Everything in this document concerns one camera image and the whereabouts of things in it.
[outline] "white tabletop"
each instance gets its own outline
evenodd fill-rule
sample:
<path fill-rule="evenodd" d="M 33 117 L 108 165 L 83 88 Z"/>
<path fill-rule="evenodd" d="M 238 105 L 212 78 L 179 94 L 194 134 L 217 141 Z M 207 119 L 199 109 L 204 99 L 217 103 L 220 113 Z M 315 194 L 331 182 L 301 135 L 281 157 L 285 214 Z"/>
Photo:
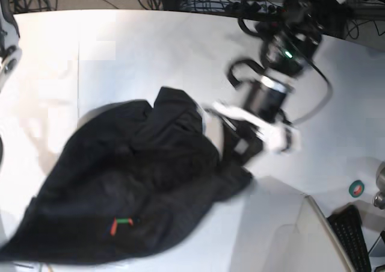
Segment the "white tabletop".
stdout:
<path fill-rule="evenodd" d="M 25 14 L 16 19 L 23 57 L 0 94 L 5 145 L 0 210 L 7 235 L 87 111 L 138 98 L 152 103 L 162 85 L 182 88 L 202 104 L 232 100 L 236 93 L 225 76 L 227 65 L 240 56 L 259 58 L 260 41 L 245 35 L 236 19 L 226 17 L 97 10 Z M 271 175 L 313 194 L 326 216 L 353 202 L 348 187 L 363 176 L 357 174 L 359 167 L 385 158 L 384 60 L 385 54 L 324 37 L 315 63 L 333 84 L 334 97 L 299 127 L 302 151 L 256 158 L 248 166 L 255 177 Z M 285 107 L 289 117 L 306 113 L 325 91 L 319 75 L 308 70 Z M 365 203 L 372 196 L 368 192 Z M 237 197 L 217 205 L 194 236 L 153 257 L 151 265 L 160 267 L 157 271 L 226 271 L 244 202 Z M 365 231 L 367 245 L 378 233 Z M 180 259 L 185 261 L 183 267 Z M 139 271 L 146 265 L 149 260 L 138 260 L 130 267 Z"/>

